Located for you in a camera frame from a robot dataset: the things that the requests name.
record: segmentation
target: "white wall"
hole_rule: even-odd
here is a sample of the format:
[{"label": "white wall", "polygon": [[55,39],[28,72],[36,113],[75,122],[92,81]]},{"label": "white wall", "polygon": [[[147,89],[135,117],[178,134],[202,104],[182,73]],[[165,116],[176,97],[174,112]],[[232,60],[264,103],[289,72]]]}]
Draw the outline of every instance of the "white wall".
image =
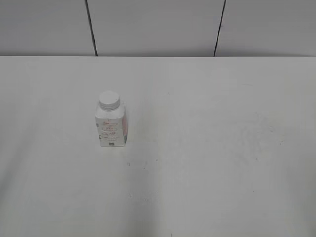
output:
[{"label": "white wall", "polygon": [[94,55],[84,0],[1,0],[0,55]]},{"label": "white wall", "polygon": [[316,1],[228,0],[216,56],[316,56]]},{"label": "white wall", "polygon": [[[100,56],[212,56],[224,0],[88,0]],[[227,0],[216,56],[316,56],[316,0]],[[0,0],[0,55],[93,56],[84,0]]]},{"label": "white wall", "polygon": [[223,0],[89,0],[99,55],[213,56]]}]

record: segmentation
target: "bottle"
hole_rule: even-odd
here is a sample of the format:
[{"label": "bottle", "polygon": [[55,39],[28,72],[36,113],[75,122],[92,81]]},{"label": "bottle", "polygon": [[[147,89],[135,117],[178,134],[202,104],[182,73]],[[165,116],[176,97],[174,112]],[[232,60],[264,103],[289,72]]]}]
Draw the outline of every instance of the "bottle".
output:
[{"label": "bottle", "polygon": [[101,147],[122,147],[127,140],[125,102],[112,91],[100,94],[95,120]]}]

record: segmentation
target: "plastic bottle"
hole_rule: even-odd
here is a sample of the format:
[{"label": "plastic bottle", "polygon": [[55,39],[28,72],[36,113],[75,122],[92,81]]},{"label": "plastic bottle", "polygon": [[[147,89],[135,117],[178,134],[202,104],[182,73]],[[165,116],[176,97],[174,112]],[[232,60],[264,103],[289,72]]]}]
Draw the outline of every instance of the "plastic bottle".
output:
[{"label": "plastic bottle", "polygon": [[127,140],[127,119],[125,102],[112,91],[100,94],[95,120],[101,147],[125,146]]}]

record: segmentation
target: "white table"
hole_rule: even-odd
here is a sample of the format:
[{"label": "white table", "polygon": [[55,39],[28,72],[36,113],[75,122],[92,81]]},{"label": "white table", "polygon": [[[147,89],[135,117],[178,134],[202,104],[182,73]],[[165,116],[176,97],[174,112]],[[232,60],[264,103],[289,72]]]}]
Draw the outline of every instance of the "white table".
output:
[{"label": "white table", "polygon": [[[0,57],[1,237],[314,237],[316,58]],[[100,92],[127,102],[99,146]]]}]

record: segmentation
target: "bottle label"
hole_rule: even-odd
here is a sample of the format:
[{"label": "bottle label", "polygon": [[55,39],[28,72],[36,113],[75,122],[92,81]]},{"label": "bottle label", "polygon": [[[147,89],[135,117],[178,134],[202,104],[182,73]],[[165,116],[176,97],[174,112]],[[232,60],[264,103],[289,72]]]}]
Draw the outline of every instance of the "bottle label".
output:
[{"label": "bottle label", "polygon": [[126,115],[117,119],[95,118],[101,147],[124,146],[127,139]]}]

